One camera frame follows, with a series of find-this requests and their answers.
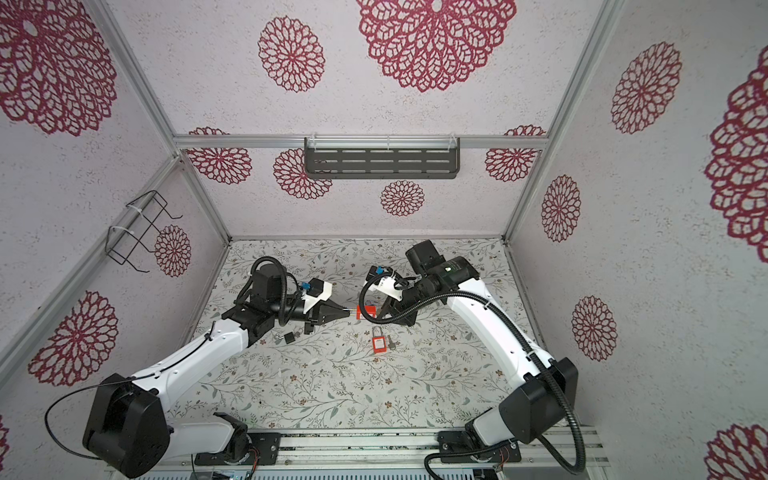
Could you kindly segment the small black key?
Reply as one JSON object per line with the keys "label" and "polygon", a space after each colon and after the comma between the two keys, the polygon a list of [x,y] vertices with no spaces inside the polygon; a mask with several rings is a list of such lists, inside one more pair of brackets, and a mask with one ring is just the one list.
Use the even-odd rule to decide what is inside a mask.
{"label": "small black key", "polygon": [[291,344],[297,340],[297,335],[293,331],[287,333],[280,333],[275,336],[275,342],[277,344]]}

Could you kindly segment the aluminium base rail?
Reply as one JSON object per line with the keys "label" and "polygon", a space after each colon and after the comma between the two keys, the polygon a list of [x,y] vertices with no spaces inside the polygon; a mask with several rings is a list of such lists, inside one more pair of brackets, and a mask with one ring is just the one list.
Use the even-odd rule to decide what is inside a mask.
{"label": "aluminium base rail", "polygon": [[[179,457],[156,466],[148,479],[211,479],[216,472],[243,479],[427,479],[424,458],[446,448],[434,428],[282,430],[275,462],[194,466]],[[462,463],[436,459],[430,466],[443,479],[472,476],[498,479],[570,479],[547,450],[535,441],[506,446]]]}

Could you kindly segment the dark metal wall shelf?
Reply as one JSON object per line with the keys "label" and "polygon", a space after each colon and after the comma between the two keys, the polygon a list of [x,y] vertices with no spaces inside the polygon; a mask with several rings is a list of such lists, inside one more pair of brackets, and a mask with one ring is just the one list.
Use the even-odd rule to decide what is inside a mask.
{"label": "dark metal wall shelf", "polygon": [[314,180],[447,180],[461,167],[461,142],[433,139],[304,139],[304,169]]}

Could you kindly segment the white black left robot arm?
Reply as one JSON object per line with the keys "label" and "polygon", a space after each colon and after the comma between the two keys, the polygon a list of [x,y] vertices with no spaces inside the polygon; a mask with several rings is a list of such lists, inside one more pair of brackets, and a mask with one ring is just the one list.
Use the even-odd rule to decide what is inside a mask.
{"label": "white black left robot arm", "polygon": [[130,377],[113,374],[98,385],[83,447],[127,478],[180,456],[247,461],[253,444],[244,422],[218,412],[208,421],[172,425],[167,413],[198,381],[275,326],[297,321],[313,329],[349,317],[332,292],[332,284],[318,278],[299,282],[273,257],[256,260],[232,307],[201,336]]}

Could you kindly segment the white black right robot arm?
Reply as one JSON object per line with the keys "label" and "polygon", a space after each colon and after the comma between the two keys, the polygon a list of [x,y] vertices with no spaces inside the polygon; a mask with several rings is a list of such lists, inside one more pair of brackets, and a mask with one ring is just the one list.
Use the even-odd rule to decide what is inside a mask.
{"label": "white black right robot arm", "polygon": [[568,358],[555,359],[502,310],[479,271],[462,256],[447,259],[430,240],[406,251],[414,271],[404,277],[391,267],[372,266],[359,294],[362,304],[370,290],[387,296],[377,324],[415,324],[418,312],[433,303],[459,316],[495,358],[509,394],[500,404],[467,425],[480,445],[507,439],[529,444],[540,439],[575,406],[578,370]]}

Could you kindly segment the red padlock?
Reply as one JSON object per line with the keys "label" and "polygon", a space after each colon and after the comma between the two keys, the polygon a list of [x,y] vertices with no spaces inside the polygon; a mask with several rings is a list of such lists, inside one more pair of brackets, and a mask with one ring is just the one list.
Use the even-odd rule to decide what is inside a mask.
{"label": "red padlock", "polygon": [[366,305],[364,308],[357,306],[355,308],[355,318],[357,320],[364,319],[366,316],[376,317],[377,309],[373,305]]}
{"label": "red padlock", "polygon": [[387,337],[383,332],[383,329],[379,325],[374,325],[371,329],[372,333],[372,350],[375,354],[382,354],[388,351]]}

